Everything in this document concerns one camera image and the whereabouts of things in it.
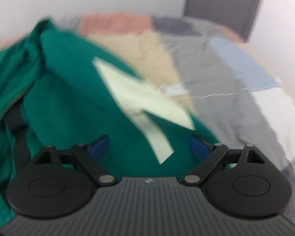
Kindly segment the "green hoodie white print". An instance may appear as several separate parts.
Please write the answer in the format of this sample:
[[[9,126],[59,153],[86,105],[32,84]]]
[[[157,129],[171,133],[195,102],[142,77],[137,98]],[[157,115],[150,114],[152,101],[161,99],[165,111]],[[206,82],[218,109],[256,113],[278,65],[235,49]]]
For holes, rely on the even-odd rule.
[[[16,159],[49,144],[67,149],[108,135],[100,164],[116,178],[181,178],[193,169],[189,138],[218,139],[193,114],[188,95],[161,93],[180,82],[152,31],[87,41],[43,20],[0,50],[0,227],[15,216],[6,191]]]

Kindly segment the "patchwork quilt bed cover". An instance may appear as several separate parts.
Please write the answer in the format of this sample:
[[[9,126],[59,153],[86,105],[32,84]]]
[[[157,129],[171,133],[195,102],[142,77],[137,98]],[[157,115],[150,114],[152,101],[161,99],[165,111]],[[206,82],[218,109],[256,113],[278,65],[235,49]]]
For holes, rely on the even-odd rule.
[[[295,107],[280,83],[212,22],[192,18],[86,16],[53,25],[89,41],[97,35],[139,36],[152,31],[170,55],[181,82],[162,87],[188,95],[218,142],[235,149],[255,144],[292,185],[285,216],[295,224]]]

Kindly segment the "grey bedroom door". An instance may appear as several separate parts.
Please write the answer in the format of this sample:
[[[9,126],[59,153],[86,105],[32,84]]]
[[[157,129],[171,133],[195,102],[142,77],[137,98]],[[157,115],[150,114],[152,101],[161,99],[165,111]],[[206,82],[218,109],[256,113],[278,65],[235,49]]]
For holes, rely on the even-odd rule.
[[[229,27],[247,40],[260,0],[186,0],[184,15]]]

